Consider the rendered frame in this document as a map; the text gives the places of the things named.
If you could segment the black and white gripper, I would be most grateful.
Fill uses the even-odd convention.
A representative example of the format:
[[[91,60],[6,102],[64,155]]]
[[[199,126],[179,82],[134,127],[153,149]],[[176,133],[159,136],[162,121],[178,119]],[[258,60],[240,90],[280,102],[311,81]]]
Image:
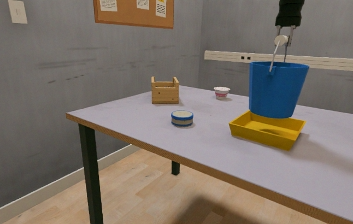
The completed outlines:
[[[301,25],[301,10],[305,0],[280,0],[279,13],[276,17],[275,26],[277,28],[276,37],[283,27],[291,27],[288,44],[291,46],[293,29]]]

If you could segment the white yogurt cup with lid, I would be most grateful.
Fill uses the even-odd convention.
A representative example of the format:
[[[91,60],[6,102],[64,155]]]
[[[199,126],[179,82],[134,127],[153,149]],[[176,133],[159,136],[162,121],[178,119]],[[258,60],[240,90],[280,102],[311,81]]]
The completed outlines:
[[[214,90],[217,99],[226,99],[230,89],[226,87],[215,87]]]

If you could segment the yellow rectangular tray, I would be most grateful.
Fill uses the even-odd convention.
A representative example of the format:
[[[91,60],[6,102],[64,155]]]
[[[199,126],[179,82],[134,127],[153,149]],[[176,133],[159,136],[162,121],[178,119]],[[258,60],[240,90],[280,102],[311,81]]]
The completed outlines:
[[[248,110],[228,124],[231,135],[290,151],[305,123],[290,117],[263,117]]]

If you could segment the wooden crate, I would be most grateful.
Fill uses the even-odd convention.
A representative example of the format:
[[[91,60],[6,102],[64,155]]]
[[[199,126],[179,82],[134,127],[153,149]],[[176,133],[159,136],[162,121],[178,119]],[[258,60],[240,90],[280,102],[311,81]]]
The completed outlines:
[[[173,82],[155,82],[151,77],[152,104],[178,104],[179,82],[173,77]]]

